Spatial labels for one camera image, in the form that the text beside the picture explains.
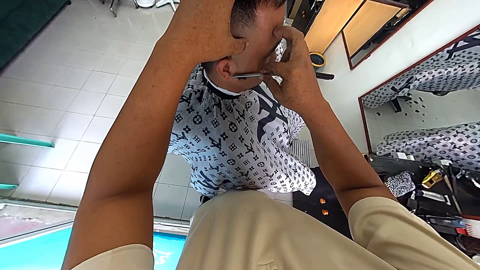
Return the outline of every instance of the white tile floor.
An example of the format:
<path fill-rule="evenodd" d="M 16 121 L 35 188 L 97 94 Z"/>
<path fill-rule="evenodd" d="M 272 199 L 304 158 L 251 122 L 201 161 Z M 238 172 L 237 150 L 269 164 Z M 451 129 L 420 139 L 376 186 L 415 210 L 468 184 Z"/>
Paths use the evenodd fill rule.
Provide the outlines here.
<path fill-rule="evenodd" d="M 1 181 L 19 184 L 0 196 L 78 205 L 101 143 L 173 16 L 168 6 L 136 10 L 122 1 L 113 18 L 108 4 L 72 0 L 0 74 L 0 133 L 55 144 L 0 143 Z M 154 214 L 189 220 L 200 205 L 189 181 L 188 163 L 168 155 Z M 291 194 L 266 193 L 291 205 Z"/>
<path fill-rule="evenodd" d="M 391 102 L 375 109 L 364 107 L 373 151 L 385 135 L 394 132 L 480 121 L 478 90 L 455 91 L 443 97 L 421 91 L 411 93 L 411 102 L 400 100 L 402 112 L 395 113 Z"/>

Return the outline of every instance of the barber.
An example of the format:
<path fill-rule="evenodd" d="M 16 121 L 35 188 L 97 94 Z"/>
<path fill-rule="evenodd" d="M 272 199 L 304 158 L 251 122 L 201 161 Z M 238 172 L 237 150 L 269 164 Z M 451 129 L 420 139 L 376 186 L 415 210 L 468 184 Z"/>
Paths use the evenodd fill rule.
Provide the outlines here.
<path fill-rule="evenodd" d="M 178 101 L 192 69 L 248 45 L 230 34 L 233 1 L 182 0 L 93 163 L 63 269 L 151 270 L 152 190 Z M 179 270 L 479 269 L 397 203 L 323 98 L 303 34 L 274 31 L 291 47 L 264 82 L 300 114 L 348 216 L 355 243 L 266 194 L 232 190 L 193 216 Z"/>

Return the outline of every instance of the barber's arm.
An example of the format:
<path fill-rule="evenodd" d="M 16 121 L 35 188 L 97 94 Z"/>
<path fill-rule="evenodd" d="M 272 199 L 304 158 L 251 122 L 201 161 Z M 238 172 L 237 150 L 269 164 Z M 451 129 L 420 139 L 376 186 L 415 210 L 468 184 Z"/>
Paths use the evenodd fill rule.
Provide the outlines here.
<path fill-rule="evenodd" d="M 182 0 L 95 158 L 63 269 L 123 245 L 152 248 L 152 190 L 188 76 L 247 45 L 230 34 L 233 2 Z"/>
<path fill-rule="evenodd" d="M 283 106 L 296 111 L 310 130 L 318 164 L 348 215 L 352 205 L 366 197 L 396 200 L 360 154 L 323 98 L 310 61 L 303 34 L 284 26 L 274 31 L 291 43 L 281 62 L 265 65 L 263 73 L 283 78 L 279 85 L 271 76 L 263 80 Z"/>

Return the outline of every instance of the mirror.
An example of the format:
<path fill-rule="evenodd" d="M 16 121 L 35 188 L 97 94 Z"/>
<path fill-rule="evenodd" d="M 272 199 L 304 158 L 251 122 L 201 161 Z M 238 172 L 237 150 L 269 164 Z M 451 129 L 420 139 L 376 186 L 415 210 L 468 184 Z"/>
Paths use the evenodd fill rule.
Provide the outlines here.
<path fill-rule="evenodd" d="M 480 29 L 360 98 L 369 150 L 480 171 Z"/>
<path fill-rule="evenodd" d="M 342 30 L 350 69 L 385 42 L 431 0 L 366 0 Z"/>

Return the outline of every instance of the barber cape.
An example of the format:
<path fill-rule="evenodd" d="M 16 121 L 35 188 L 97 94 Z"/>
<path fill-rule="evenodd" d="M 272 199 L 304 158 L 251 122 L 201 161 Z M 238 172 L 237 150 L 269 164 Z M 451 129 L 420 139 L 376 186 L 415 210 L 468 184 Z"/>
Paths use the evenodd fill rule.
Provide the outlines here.
<path fill-rule="evenodd" d="M 309 195 L 315 176 L 288 149 L 304 125 L 263 83 L 233 93 L 214 85 L 198 65 L 180 98 L 168 153 L 188 161 L 191 186 L 206 196 L 220 188 Z"/>

